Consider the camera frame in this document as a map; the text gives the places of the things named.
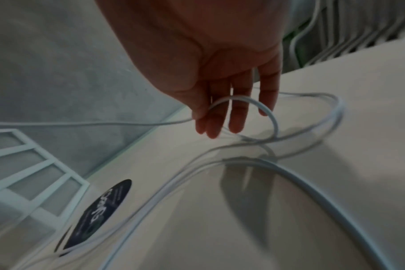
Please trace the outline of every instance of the white table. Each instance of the white table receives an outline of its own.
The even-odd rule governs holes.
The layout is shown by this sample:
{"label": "white table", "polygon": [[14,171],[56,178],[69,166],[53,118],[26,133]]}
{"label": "white table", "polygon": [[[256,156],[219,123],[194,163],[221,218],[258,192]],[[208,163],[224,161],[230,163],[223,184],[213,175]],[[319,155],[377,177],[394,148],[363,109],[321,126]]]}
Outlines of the white table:
{"label": "white table", "polygon": [[[344,98],[347,112],[338,130],[321,145],[279,163],[327,192],[358,221],[395,269],[405,270],[405,39],[288,73],[281,78],[281,90]],[[327,112],[321,101],[309,98],[280,99],[274,110],[283,132],[311,124]],[[189,115],[184,109],[172,119]],[[269,120],[251,109],[244,132],[266,136],[270,130]],[[314,137],[310,134],[273,149],[281,155]],[[126,205],[105,228],[140,206],[190,159],[230,143],[198,135],[193,123],[154,130],[88,179],[100,191],[133,180]],[[255,147],[212,156],[264,154]],[[89,192],[75,216],[98,195]],[[109,246],[103,244],[81,260],[81,269],[97,269]],[[111,266],[369,269],[347,235],[293,184],[271,171],[233,166],[207,170],[166,199]]]}

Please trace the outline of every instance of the finger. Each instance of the finger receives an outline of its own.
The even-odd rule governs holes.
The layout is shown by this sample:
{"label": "finger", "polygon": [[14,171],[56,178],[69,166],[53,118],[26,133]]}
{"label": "finger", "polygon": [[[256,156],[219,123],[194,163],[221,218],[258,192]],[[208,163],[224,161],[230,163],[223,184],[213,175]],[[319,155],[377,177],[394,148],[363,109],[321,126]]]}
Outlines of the finger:
{"label": "finger", "polygon": [[[253,74],[251,69],[231,77],[231,85],[234,89],[234,96],[250,96],[253,88]],[[244,101],[232,101],[231,118],[229,130],[232,133],[239,133],[244,129],[248,113],[248,103]]]}
{"label": "finger", "polygon": [[203,118],[208,112],[210,98],[207,82],[199,81],[189,90],[164,93],[188,106],[192,110],[193,119]]}
{"label": "finger", "polygon": [[207,117],[195,120],[195,129],[199,134],[204,134],[206,131]]}
{"label": "finger", "polygon": [[[231,83],[229,79],[220,79],[210,82],[210,94],[212,102],[221,97],[227,97],[231,94]],[[216,138],[222,129],[228,112],[228,102],[222,103],[207,114],[206,133],[211,139]]]}
{"label": "finger", "polygon": [[[260,94],[259,101],[265,104],[270,110],[274,109],[274,105],[279,93],[279,77],[283,65],[282,49],[269,62],[258,67],[260,75]],[[259,113],[266,116],[264,112],[259,110]]]}

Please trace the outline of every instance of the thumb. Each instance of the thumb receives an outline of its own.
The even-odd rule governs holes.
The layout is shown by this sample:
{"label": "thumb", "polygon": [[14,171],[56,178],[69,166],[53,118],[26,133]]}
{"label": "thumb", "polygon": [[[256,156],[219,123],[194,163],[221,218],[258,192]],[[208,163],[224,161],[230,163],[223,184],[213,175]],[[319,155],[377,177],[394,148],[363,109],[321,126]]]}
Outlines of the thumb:
{"label": "thumb", "polygon": [[198,81],[189,90],[165,93],[188,106],[192,110],[192,118],[195,120],[203,118],[208,112],[210,97],[208,84],[204,81]]}

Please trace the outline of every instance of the cable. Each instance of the cable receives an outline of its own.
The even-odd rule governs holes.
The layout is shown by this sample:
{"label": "cable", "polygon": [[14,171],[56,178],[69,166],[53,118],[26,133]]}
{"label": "cable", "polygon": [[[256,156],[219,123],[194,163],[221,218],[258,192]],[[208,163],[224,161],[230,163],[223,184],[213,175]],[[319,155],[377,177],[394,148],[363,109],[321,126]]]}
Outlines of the cable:
{"label": "cable", "polygon": [[[282,173],[284,175],[287,175],[288,178],[292,178],[291,180],[301,187],[303,190],[305,190],[307,193],[310,194],[310,196],[316,200],[317,202],[320,203],[320,205],[323,207],[326,212],[331,214],[331,216],[340,224],[342,224],[349,233],[356,238],[356,240],[364,247],[364,249],[368,252],[368,254],[371,255],[371,257],[374,259],[374,261],[378,262],[380,266],[382,266],[383,269],[392,269],[390,266],[390,263],[385,259],[385,256],[376,248],[376,246],[371,243],[370,239],[366,236],[365,232],[359,228],[354,221],[346,215],[346,213],[343,213],[343,211],[340,209],[340,207],[335,206],[335,204],[325,195],[323,195],[320,191],[317,189],[314,189],[314,187],[311,186],[310,182],[304,180],[301,177],[298,177],[296,174],[293,172],[287,171],[285,168],[282,168],[270,161],[263,160],[263,159],[250,159],[250,158],[233,158],[229,160],[221,160],[221,161],[214,161],[214,162],[209,162],[205,164],[195,164],[195,162],[206,155],[207,153],[213,152],[215,150],[223,149],[223,148],[231,148],[231,147],[242,147],[242,146],[252,146],[252,145],[264,145],[266,143],[273,143],[277,141],[283,141],[287,140],[302,134],[305,134],[309,131],[314,130],[315,128],[320,127],[324,123],[335,119],[335,124],[333,125],[332,129],[327,133],[330,134],[340,123],[340,120],[342,119],[343,116],[343,111],[344,111],[344,104],[342,100],[334,95],[328,94],[328,93],[281,93],[282,95],[290,95],[290,96],[296,96],[296,97],[317,97],[317,98],[324,98],[326,101],[329,101],[329,103],[332,105],[333,109],[332,111],[322,120],[319,122],[312,124],[304,129],[299,130],[298,132],[283,136],[283,137],[278,137],[278,123],[272,114],[272,112],[267,108],[265,105],[262,103],[255,101],[249,97],[246,96],[230,96],[230,97],[225,97],[222,99],[219,99],[216,101],[212,106],[210,107],[213,108],[223,102],[229,102],[229,100],[239,100],[239,101],[244,101],[248,102],[250,104],[256,105],[259,109],[264,111],[268,117],[270,118],[272,124],[273,124],[273,134],[266,139],[255,139],[251,137],[246,137],[243,135],[236,135],[243,139],[244,142],[233,144],[233,145],[225,145],[225,146],[220,146],[216,147],[213,149],[210,149],[200,155],[198,155],[196,158],[191,160],[189,163],[187,163],[182,169],[180,169],[170,180],[165,182],[161,186],[161,188],[155,192],[143,205],[141,205],[136,211],[134,211],[130,216],[126,217],[124,220],[119,222],[117,225],[114,227],[108,229],[104,233],[101,233],[98,236],[91,237],[87,241],[76,245],[74,247],[62,250],[60,252],[53,253],[51,255],[39,258],[35,261],[32,261],[24,266],[21,266],[17,268],[18,270],[25,270],[28,269],[29,267],[42,262],[46,259],[49,258],[57,258],[58,256],[69,253],[69,252],[74,252],[78,249],[81,249],[85,246],[92,245],[89,250],[81,252],[79,255],[83,256],[87,253],[89,253],[91,250],[95,249],[100,243],[104,242],[107,238],[109,238],[111,235],[119,231],[121,228],[123,228],[125,225],[129,224],[129,229],[127,232],[123,235],[123,237],[117,241],[115,247],[112,249],[112,252],[109,254],[108,258],[105,260],[105,262],[102,264],[100,267],[101,270],[106,270],[109,267],[109,264],[112,262],[112,260],[115,258],[117,255],[118,251],[121,249],[123,244],[129,239],[129,237],[132,236],[132,233],[134,230],[137,228],[137,226],[143,221],[143,219],[151,212],[151,210],[159,203],[161,202],[168,194],[170,194],[172,191],[174,191],[176,188],[178,188],[180,185],[183,183],[187,182],[194,176],[196,173],[199,173],[203,171],[204,169],[208,169],[211,166],[218,166],[220,164],[251,164],[254,166],[268,166],[271,169],[274,168],[277,172]],[[40,127],[40,126],[51,126],[51,127],[66,127],[66,126],[80,126],[80,125],[115,125],[115,123],[120,123],[121,125],[174,125],[174,124],[180,124],[184,122],[191,121],[191,119],[186,119],[182,121],[173,121],[173,122],[162,122],[162,123],[152,123],[152,124],[140,124],[140,123],[134,123],[134,122],[117,122],[117,121],[87,121],[87,122],[75,122],[75,123],[69,123],[69,122],[62,122],[62,123],[48,123],[48,122],[42,122],[42,123],[20,123],[20,126],[29,126],[29,127]],[[15,123],[6,123],[6,122],[1,122],[0,123],[3,126],[12,126]]]}

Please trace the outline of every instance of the dark blue sticker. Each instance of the dark blue sticker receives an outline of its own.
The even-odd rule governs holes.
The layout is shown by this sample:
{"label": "dark blue sticker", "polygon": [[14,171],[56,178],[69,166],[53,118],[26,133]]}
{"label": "dark blue sticker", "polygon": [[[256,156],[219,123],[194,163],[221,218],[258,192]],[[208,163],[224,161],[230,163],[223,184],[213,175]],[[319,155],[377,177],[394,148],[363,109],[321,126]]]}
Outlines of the dark blue sticker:
{"label": "dark blue sticker", "polygon": [[119,207],[130,188],[130,179],[121,181],[95,200],[82,214],[63,249],[81,244],[92,236]]}

